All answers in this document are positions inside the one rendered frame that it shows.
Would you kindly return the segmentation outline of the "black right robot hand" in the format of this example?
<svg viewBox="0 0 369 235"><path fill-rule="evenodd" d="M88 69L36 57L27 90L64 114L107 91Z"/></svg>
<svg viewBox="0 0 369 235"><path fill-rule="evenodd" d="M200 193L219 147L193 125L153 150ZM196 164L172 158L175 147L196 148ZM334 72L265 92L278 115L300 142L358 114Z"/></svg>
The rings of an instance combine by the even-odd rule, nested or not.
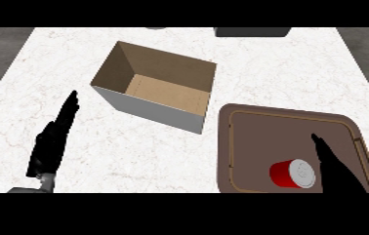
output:
<svg viewBox="0 0 369 235"><path fill-rule="evenodd" d="M312 135L321 161L324 192L330 194L365 194L365 187L346 164L339 159L325 140Z"/></svg>

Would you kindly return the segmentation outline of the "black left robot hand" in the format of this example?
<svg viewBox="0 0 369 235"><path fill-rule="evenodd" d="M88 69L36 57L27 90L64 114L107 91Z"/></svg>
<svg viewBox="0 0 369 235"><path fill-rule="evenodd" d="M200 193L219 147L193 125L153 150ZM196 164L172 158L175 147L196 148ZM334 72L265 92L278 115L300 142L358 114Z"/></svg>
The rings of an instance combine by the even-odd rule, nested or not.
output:
<svg viewBox="0 0 369 235"><path fill-rule="evenodd" d="M79 110L79 93L73 92L63 104L57 120L48 123L42 133L36 136L27 177L39 177L58 172Z"/></svg>

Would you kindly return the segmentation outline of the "red can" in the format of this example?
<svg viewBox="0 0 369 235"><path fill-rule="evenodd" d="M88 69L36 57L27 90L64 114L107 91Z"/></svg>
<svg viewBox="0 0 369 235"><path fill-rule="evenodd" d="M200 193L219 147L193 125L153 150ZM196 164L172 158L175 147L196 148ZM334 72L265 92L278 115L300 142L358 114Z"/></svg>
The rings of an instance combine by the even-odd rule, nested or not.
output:
<svg viewBox="0 0 369 235"><path fill-rule="evenodd" d="M317 183L317 173L311 164L294 159L274 163L271 166L271 178L280 187L309 189Z"/></svg>

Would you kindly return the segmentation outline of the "brown tray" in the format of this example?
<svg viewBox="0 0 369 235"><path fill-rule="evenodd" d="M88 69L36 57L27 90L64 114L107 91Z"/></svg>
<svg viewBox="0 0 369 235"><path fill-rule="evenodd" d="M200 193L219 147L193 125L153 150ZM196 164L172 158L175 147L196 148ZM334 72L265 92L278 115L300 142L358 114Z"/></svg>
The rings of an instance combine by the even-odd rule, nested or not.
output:
<svg viewBox="0 0 369 235"><path fill-rule="evenodd" d="M369 150L358 125L339 114L229 104L219 112L218 187L224 193L321 193L281 187L271 167L293 159L321 169L317 144L321 137L369 192Z"/></svg>

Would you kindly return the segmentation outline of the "open cardboard box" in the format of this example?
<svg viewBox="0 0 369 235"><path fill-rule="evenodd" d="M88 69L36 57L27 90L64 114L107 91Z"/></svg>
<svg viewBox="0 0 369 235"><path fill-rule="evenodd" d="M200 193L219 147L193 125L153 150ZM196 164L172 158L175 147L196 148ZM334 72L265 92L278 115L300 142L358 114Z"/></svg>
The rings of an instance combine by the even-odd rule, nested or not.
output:
<svg viewBox="0 0 369 235"><path fill-rule="evenodd" d="M203 133L216 64L119 41L92 87L122 112Z"/></svg>

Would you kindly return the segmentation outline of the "dark grey appliance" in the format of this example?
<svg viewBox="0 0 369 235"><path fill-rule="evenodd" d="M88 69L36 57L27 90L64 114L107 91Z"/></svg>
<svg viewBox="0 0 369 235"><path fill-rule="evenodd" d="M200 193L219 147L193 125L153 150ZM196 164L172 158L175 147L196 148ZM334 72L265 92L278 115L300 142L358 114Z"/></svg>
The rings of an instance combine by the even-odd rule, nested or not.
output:
<svg viewBox="0 0 369 235"><path fill-rule="evenodd" d="M290 27L218 27L216 37L284 37Z"/></svg>

